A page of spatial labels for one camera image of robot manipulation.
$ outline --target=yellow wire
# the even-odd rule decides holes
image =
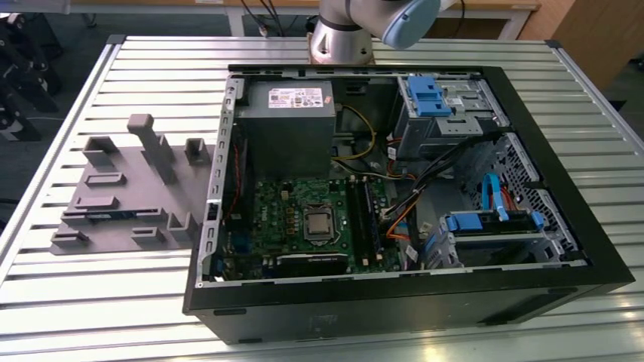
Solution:
[[[332,157],[331,159],[332,160],[355,160],[356,158],[361,158],[364,155],[368,155],[368,153],[372,151],[373,146],[375,146],[375,131],[373,131],[373,127],[371,126],[369,121],[367,120],[367,117],[364,117],[363,113],[360,113],[356,108],[353,108],[352,106],[347,106],[344,104],[343,104],[343,108],[351,109],[355,112],[355,114],[359,115],[359,118],[363,120],[367,127],[369,127],[371,143],[369,143],[369,147],[367,148],[367,150],[364,152],[360,152],[357,155]]]

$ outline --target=aluminum table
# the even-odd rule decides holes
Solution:
[[[644,356],[644,145],[564,51],[540,41],[375,43],[377,64],[501,66],[637,281],[513,326],[228,346],[181,313],[189,250],[53,256],[91,135],[149,113],[171,144],[216,140],[227,66],[305,63],[303,38],[108,44],[0,238],[0,360],[633,360]]]

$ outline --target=motherboard chip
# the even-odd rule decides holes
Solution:
[[[328,234],[329,233],[329,222],[328,222],[328,214],[325,213],[313,213],[307,217],[307,230],[309,234]]]
[[[333,209],[328,204],[307,205],[304,239],[316,246],[321,246],[335,239]]]

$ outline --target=blue plastic latch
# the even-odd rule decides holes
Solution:
[[[544,216],[539,211],[532,211],[532,220],[535,221],[535,226],[539,231],[544,229]]]
[[[453,216],[445,217],[447,222],[447,229],[452,232],[453,230],[459,230],[459,224],[456,224],[456,218]]]
[[[492,188],[492,205],[488,188]],[[503,206],[501,182],[499,181],[499,176],[496,176],[496,173],[487,173],[483,177],[481,209],[496,210],[501,221],[507,221],[511,219],[507,214],[505,207]]]
[[[483,230],[481,220],[476,213],[457,213],[452,217],[459,224],[459,230]]]
[[[452,109],[443,101],[443,90],[432,77],[411,76],[407,79],[409,94],[416,103],[416,113],[420,117],[445,117]]]

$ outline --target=sticker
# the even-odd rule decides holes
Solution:
[[[396,149],[393,147],[387,147],[387,155],[391,160],[396,160]]]
[[[463,100],[460,98],[445,98],[445,103],[448,106],[464,106]]]
[[[408,255],[409,258],[412,258],[413,262],[419,260],[419,252],[412,248],[412,245],[407,246],[404,253]]]
[[[321,88],[273,88],[269,91],[269,108],[317,107],[324,107]]]

